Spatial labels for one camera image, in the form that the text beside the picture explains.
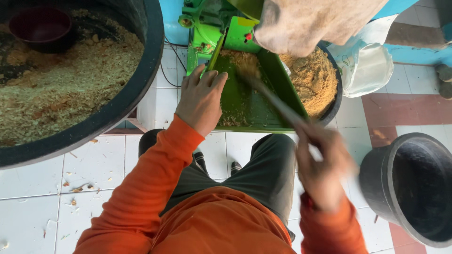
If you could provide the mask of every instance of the shoe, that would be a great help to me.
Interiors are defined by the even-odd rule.
[[[242,166],[237,161],[232,162],[232,164],[231,164],[231,176],[236,174],[240,169],[242,169]]]
[[[202,152],[197,152],[193,155],[193,157],[195,157],[195,161],[196,161],[196,163],[198,163],[198,165],[201,167],[201,169],[207,175],[209,175],[209,173],[207,172],[207,168],[206,168],[206,161],[204,160],[204,154],[202,154]]]

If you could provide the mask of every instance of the green metal tray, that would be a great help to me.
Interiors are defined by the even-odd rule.
[[[309,120],[295,88],[290,81],[278,55],[265,49],[256,54],[260,63],[261,80],[278,97],[294,109],[301,117]],[[226,71],[229,78],[221,94],[223,115],[216,130],[235,132],[292,132],[293,129],[280,116],[277,110],[261,94],[236,76],[236,66],[229,56],[218,56],[213,69],[219,73]],[[224,121],[240,122],[240,126],[224,126]]]

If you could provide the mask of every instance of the black plastic tub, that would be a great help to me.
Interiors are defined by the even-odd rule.
[[[339,111],[339,107],[342,102],[342,78],[339,72],[338,65],[336,64],[336,61],[333,58],[333,55],[328,51],[324,43],[320,42],[317,44],[317,46],[319,46],[321,50],[328,54],[328,60],[331,61],[333,67],[336,69],[336,79],[338,80],[338,92],[336,94],[336,97],[334,101],[331,103],[330,107],[326,110],[325,114],[319,119],[319,124],[326,126],[333,120],[333,118]]]
[[[108,104],[86,120],[53,136],[19,146],[0,148],[0,169],[24,166],[65,154],[112,128],[143,98],[154,80],[163,53],[164,28],[158,0],[0,0],[0,22],[8,21],[15,13],[37,6],[37,3],[62,10],[68,6],[90,11],[106,10],[120,24],[121,20],[130,24],[131,30],[143,42],[145,50],[129,82]]]
[[[438,140],[410,133],[373,149],[359,183],[378,216],[425,245],[452,245],[452,155]]]

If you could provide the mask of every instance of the green machine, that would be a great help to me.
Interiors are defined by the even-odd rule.
[[[187,75],[206,60],[209,61],[206,68],[229,74],[221,95],[223,115],[216,130],[293,131],[263,96],[237,79],[236,66],[229,56],[220,54],[222,49],[256,54],[261,80],[298,114],[309,119],[278,55],[252,40],[263,3],[264,0],[184,0],[179,24],[190,29]]]

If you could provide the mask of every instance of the white bag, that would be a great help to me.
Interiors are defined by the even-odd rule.
[[[363,96],[388,83],[394,63],[382,44],[396,16],[372,21],[343,46],[331,44],[327,47],[341,73],[344,96]]]

